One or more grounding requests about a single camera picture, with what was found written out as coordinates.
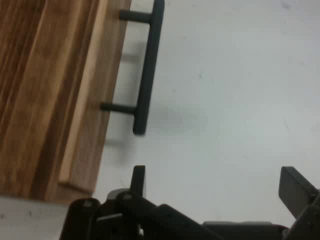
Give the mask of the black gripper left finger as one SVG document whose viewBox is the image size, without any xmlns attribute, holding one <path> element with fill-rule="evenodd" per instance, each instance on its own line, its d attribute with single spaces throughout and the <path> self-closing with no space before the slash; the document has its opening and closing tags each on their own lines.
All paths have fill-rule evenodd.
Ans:
<svg viewBox="0 0 320 240">
<path fill-rule="evenodd" d="M 104 203 L 95 198 L 73 201 L 61 240 L 220 240 L 221 236 L 169 205 L 144 197 L 146 167 L 133 168 L 130 186 L 111 191 Z"/>
</svg>

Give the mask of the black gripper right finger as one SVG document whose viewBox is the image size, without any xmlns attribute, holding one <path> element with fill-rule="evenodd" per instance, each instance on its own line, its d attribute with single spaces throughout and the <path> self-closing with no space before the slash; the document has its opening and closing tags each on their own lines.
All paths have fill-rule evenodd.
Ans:
<svg viewBox="0 0 320 240">
<path fill-rule="evenodd" d="M 295 218 L 284 234 L 285 240 L 320 238 L 320 190 L 292 166 L 280 171 L 278 195 Z"/>
</svg>

